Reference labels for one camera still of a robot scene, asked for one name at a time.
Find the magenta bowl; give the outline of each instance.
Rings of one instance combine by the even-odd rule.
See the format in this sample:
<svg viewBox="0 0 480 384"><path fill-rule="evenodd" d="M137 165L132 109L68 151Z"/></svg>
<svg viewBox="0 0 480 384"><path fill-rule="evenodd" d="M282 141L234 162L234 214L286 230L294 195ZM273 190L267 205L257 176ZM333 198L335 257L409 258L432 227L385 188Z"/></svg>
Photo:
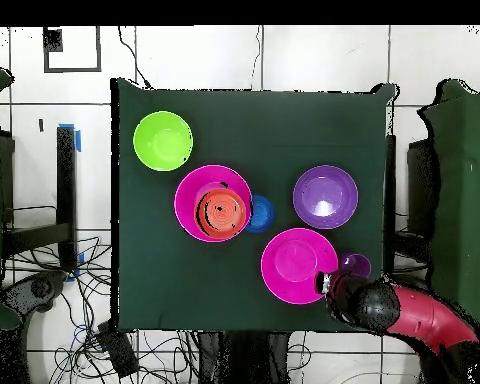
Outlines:
<svg viewBox="0 0 480 384"><path fill-rule="evenodd" d="M205 165L187 174L174 195L174 213L180 225L192 237L205 242L222 242L235 237L217 240L204 234L195 221L197 202L210 190L229 188L240 196L247 216L238 235L247 226L252 214L251 190L238 172L222 165Z"/></svg>

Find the dark green table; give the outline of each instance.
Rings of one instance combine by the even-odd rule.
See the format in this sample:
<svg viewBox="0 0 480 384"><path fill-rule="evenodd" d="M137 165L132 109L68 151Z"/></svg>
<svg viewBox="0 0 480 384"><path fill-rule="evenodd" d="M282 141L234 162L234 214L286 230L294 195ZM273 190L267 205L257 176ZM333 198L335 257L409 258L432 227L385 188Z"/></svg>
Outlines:
<svg viewBox="0 0 480 384"><path fill-rule="evenodd" d="M386 105L395 87L342 94L141 90L122 79L117 84L119 327L347 330L329 318L325 302L293 306L274 297L261 278L260 257L277 233L306 227L293 210L293 187L307 169L330 164L352 175L359 203L345 225L321 233L338 252L367 255L372 276L380 273ZM188 162L172 172L148 169L133 150L136 125L158 110L183 117L194 136ZM244 232L224 243L203 243L185 233L174 215L174 192L188 172L206 164L235 169L254 194L271 199L276 219L269 231Z"/></svg>
<svg viewBox="0 0 480 384"><path fill-rule="evenodd" d="M480 93L465 87L440 84L424 110L441 176L431 284L480 323Z"/></svg>

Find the pink plate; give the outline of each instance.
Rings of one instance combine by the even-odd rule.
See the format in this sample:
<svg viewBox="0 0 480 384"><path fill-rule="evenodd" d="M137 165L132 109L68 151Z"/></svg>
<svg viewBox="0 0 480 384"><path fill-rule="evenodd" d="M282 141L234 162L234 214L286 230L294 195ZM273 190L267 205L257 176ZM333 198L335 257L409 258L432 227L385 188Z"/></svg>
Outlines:
<svg viewBox="0 0 480 384"><path fill-rule="evenodd" d="M204 234L195 222L196 204L208 191L229 188L240 196L246 207L246 220L239 233L251 219L251 190L245 180L231 168L222 165L205 165L187 174L174 195L174 213L180 225L192 237L206 242L221 242Z"/></svg>
<svg viewBox="0 0 480 384"><path fill-rule="evenodd" d="M323 295L315 290L318 272L338 269L338 256L321 234L292 228L275 236L261 256L261 275L272 294L283 302L305 305Z"/></svg>

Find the blue tape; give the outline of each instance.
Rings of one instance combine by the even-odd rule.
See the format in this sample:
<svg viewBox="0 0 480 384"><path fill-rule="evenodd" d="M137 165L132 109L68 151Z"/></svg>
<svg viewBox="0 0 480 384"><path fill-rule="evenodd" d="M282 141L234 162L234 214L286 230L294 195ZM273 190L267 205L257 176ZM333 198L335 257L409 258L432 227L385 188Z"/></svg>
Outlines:
<svg viewBox="0 0 480 384"><path fill-rule="evenodd" d="M77 152L81 152L81 151L82 151L80 130L75 131L75 148L76 148L76 151L77 151Z"/></svg>
<svg viewBox="0 0 480 384"><path fill-rule="evenodd" d="M84 253L79 253L78 254L78 258L77 258L78 265L81 265L81 264L85 263L85 257L84 256L85 256ZM80 276L80 270L77 268L72 272L72 274L79 277ZM66 279L66 283L71 283L72 281L75 281L75 279L73 277L68 277Z"/></svg>

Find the lime green bowl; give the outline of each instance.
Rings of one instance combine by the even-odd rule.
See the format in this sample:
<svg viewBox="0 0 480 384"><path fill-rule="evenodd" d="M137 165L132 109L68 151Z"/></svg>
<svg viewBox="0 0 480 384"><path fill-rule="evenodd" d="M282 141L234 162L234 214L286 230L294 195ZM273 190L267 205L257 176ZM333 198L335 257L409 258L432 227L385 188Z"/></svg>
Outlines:
<svg viewBox="0 0 480 384"><path fill-rule="evenodd" d="M192 152L192 131L171 112L151 113L139 122L133 148L140 161L155 171L172 171L183 165Z"/></svg>

